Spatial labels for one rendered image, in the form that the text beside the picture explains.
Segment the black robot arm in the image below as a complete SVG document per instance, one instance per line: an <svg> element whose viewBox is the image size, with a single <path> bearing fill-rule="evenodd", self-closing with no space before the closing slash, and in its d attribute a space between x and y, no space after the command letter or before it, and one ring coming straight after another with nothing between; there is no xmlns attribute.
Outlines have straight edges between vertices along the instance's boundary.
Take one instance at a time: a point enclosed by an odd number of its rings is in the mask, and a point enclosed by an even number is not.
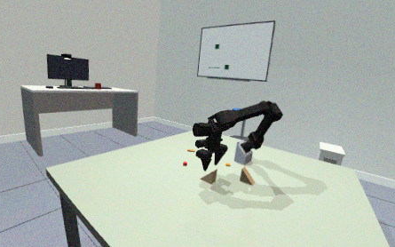
<svg viewBox="0 0 395 247"><path fill-rule="evenodd" d="M195 137L221 138L222 132L234 127L238 122L247 120L254 116L264 114L264 118L256 131L249 134L246 142L241 144L243 151L247 154L252 148L258 150L264 143L264 135L275 121L279 121L283 113L276 103L262 100L259 103L239 110L219 111L208 117L207 123L195 123L193 134ZM216 123L214 119L216 118Z"/></svg>

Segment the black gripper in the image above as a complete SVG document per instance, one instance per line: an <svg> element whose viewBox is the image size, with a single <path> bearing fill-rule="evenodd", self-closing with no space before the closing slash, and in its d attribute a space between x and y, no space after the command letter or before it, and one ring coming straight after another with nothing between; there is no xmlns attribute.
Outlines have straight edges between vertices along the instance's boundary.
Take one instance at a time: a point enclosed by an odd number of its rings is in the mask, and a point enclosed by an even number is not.
<svg viewBox="0 0 395 247"><path fill-rule="evenodd" d="M203 170L206 171L209 167L211 162L212 154L215 153L215 165L219 163L222 159L224 154L227 152L228 147L227 145L221 144L220 142L223 141L221 138L214 138L208 136L206 138L208 140L208 146L205 146L208 150L200 149L196 151L196 155L198 158L201 159Z"/></svg>

